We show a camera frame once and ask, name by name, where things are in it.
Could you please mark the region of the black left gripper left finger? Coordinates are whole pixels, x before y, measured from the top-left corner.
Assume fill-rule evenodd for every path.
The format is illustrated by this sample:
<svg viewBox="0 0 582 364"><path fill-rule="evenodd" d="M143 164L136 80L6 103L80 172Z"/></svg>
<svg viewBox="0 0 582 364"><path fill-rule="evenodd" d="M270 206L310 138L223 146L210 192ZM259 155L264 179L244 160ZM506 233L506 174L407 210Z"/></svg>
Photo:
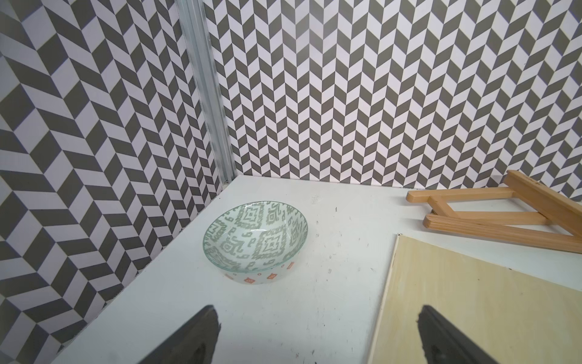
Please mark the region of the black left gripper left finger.
<svg viewBox="0 0 582 364"><path fill-rule="evenodd" d="M220 330L221 324L215 308L207 305L139 364L211 363Z"/></svg>

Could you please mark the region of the flat wooden easel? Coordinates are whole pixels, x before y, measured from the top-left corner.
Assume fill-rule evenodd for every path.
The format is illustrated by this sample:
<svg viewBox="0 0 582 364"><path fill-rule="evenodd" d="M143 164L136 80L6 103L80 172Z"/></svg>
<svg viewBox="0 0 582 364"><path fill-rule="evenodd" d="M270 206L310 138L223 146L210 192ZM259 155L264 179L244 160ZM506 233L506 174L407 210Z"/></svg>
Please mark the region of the flat wooden easel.
<svg viewBox="0 0 582 364"><path fill-rule="evenodd" d="M581 253L581 205L520 171L509 171L504 187L412 190L410 203L427 203L423 226L443 233L527 247ZM456 212L451 202L519 199L532 212Z"/></svg>

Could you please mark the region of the aluminium corner post left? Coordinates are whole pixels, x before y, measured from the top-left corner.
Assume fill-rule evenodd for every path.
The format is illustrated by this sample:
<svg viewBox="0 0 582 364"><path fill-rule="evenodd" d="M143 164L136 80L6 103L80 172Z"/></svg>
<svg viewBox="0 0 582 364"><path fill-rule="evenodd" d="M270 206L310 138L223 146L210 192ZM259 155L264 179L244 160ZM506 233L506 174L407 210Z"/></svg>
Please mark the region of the aluminium corner post left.
<svg viewBox="0 0 582 364"><path fill-rule="evenodd" d="M218 172L221 182L227 185L235 179L236 168L203 2L180 0L177 6Z"/></svg>

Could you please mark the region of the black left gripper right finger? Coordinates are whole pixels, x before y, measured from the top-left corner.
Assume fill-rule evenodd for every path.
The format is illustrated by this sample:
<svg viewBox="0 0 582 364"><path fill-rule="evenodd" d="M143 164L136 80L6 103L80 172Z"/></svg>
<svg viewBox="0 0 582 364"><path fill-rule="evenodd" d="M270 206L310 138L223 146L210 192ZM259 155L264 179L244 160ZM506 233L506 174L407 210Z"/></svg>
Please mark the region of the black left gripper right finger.
<svg viewBox="0 0 582 364"><path fill-rule="evenodd" d="M497 363L432 306L422 306L417 323L424 356L429 364Z"/></svg>

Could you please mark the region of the green patterned ceramic bowl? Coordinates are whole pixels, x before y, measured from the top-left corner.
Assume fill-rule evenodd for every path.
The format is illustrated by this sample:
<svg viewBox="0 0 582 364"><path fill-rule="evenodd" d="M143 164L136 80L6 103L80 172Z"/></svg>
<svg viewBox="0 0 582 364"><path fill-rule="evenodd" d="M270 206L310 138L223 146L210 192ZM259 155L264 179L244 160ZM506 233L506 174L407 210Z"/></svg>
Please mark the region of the green patterned ceramic bowl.
<svg viewBox="0 0 582 364"><path fill-rule="evenodd" d="M294 206L277 201L246 203L220 215L202 240L206 258L242 285L282 280L297 270L309 226Z"/></svg>

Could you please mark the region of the left plywood board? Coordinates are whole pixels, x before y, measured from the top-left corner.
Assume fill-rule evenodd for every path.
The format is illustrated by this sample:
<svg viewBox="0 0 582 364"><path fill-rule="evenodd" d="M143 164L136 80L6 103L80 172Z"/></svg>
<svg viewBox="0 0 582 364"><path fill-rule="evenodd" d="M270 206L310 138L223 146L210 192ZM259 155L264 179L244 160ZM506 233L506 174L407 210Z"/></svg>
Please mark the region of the left plywood board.
<svg viewBox="0 0 582 364"><path fill-rule="evenodd" d="M425 362L426 305L497 362L581 361L580 291L400 235L368 362Z"/></svg>

